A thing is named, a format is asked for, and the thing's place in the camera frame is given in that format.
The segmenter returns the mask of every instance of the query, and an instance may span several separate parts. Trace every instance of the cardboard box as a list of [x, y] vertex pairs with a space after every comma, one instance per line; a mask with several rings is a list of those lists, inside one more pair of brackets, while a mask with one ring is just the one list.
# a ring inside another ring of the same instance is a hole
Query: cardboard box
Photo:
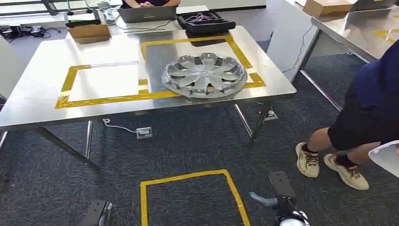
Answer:
[[73, 39], [79, 44], [89, 44], [101, 41], [108, 41], [111, 34], [105, 24], [91, 24], [68, 28]]
[[303, 11], [310, 16], [348, 13], [353, 4], [346, 0], [307, 0]]

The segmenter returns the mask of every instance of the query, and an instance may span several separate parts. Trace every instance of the shoe lace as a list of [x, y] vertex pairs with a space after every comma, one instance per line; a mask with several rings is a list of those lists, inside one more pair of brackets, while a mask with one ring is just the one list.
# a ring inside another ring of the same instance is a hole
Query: shoe lace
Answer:
[[346, 168], [346, 171], [351, 175], [351, 178], [355, 177], [355, 178], [359, 178], [360, 177], [360, 173], [357, 167], [354, 168]]
[[306, 165], [317, 166], [319, 163], [319, 158], [317, 155], [306, 154], [305, 155]]

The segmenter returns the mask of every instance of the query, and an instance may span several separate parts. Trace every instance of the carpet floor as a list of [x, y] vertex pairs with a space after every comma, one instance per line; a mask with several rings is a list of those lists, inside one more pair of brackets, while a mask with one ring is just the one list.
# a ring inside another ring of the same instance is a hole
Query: carpet floor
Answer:
[[[354, 55], [337, 55], [312, 58], [306, 70], [342, 104], [361, 65]], [[396, 225], [399, 179], [375, 164], [361, 168], [370, 183], [368, 191], [349, 188], [322, 162], [318, 178], [306, 178], [297, 170], [295, 145], [315, 129], [331, 125], [337, 112], [305, 79], [296, 88], [294, 98], [273, 103], [279, 119], [265, 123], [251, 150], [232, 106], [110, 118], [111, 124], [131, 129], [152, 126], [154, 137], [142, 140], [95, 121], [91, 153], [102, 168], [99, 175], [33, 131], [9, 132], [0, 152], [0, 169], [9, 178], [0, 184], [0, 225], [75, 226], [91, 199], [103, 199], [118, 206], [114, 225], [139, 226], [140, 182], [218, 169], [230, 173], [254, 226], [273, 225], [274, 213], [248, 192], [273, 196], [268, 174], [276, 170], [288, 174], [298, 209], [312, 225]], [[259, 106], [241, 108], [253, 125]], [[48, 127], [81, 151], [86, 128], [84, 122]], [[147, 204], [149, 225], [243, 225], [221, 175], [149, 186]]]

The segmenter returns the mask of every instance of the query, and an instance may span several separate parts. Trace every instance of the window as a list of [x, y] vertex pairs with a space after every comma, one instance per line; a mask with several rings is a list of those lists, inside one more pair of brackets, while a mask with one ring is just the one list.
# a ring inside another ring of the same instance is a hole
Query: window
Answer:
[[[90, 7], [96, 8], [96, 0], [86, 1]], [[84, 9], [86, 3], [83, 0], [70, 0], [71, 9]], [[55, 16], [59, 12], [68, 10], [66, 0], [0, 0], [0, 16], [50, 14]]]

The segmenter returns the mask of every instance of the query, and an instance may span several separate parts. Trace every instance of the beige sneaker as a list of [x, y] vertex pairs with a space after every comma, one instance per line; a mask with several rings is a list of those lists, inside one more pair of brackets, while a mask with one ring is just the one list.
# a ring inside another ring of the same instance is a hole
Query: beige sneaker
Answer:
[[296, 155], [298, 156], [296, 166], [303, 175], [310, 178], [316, 178], [320, 171], [319, 158], [317, 154], [304, 152], [302, 146], [305, 144], [306, 143], [299, 143], [295, 148]]
[[348, 186], [357, 190], [367, 190], [369, 188], [368, 182], [362, 176], [357, 167], [346, 168], [338, 165], [334, 160], [333, 154], [326, 154], [324, 156], [324, 163], [332, 170], [337, 172], [341, 177], [342, 181]]

